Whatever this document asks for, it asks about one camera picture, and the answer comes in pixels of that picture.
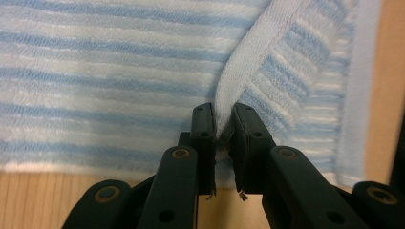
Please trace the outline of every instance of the towel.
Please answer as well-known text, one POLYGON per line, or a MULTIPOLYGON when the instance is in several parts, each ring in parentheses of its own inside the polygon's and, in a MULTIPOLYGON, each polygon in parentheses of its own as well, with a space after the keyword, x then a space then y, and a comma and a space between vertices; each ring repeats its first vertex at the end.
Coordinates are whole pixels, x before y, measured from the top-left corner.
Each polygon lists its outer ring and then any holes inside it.
MULTIPOLYGON (((363 178, 379 0, 0 0, 0 168, 145 179, 236 101, 333 183, 363 178)), ((234 186, 217 155, 217 183, 234 186)))

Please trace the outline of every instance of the wooden table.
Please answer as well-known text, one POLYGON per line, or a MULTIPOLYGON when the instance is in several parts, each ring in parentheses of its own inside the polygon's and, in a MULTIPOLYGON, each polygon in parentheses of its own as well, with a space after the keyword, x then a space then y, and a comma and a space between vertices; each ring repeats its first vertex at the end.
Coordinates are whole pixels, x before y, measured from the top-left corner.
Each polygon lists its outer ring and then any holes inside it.
MULTIPOLYGON (((405 97, 405 1, 386 0, 374 63, 366 172, 387 182, 405 97)), ((107 177, 0 173, 0 228, 59 228, 82 194, 107 177)), ((242 202, 235 190, 200 199, 199 228, 268 228, 261 197, 242 202)))

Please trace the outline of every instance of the striped towel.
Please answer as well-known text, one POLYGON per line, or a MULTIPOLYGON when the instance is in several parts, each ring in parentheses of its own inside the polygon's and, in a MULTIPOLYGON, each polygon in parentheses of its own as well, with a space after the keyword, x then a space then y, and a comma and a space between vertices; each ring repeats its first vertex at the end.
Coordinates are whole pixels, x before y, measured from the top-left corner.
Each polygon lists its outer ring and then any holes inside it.
MULTIPOLYGON (((189 131, 192 108, 215 102, 226 139, 241 101, 278 143, 352 185, 363 176, 378 9, 379 0, 0 0, 0 168, 145 179, 189 131)), ((234 185, 230 163, 219 152, 223 186, 234 185)))

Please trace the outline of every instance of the blue and white towel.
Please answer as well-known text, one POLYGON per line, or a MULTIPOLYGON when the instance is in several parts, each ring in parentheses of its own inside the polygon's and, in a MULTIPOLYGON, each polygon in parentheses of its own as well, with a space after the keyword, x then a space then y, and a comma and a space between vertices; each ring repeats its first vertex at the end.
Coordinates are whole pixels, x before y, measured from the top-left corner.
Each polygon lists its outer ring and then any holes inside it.
MULTIPOLYGON (((333 183, 363 178, 379 0, 0 0, 0 168, 145 179, 236 101, 333 183)), ((219 152, 217 182, 233 184, 219 152)))

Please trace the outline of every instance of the wooden surface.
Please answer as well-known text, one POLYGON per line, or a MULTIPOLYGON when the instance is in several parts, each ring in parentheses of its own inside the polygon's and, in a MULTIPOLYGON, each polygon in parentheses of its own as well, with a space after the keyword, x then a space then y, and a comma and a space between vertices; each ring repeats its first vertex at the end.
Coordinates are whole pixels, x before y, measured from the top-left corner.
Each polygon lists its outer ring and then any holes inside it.
MULTIPOLYGON (((379 24, 366 156, 368 179, 379 182, 389 178, 404 108, 404 11, 405 1, 385 1, 379 24)), ((59 228, 82 194, 105 178, 0 173, 0 228, 59 228)), ((201 198, 199 228, 268 228, 261 197, 242 202, 234 190, 220 190, 210 201, 201 198)))

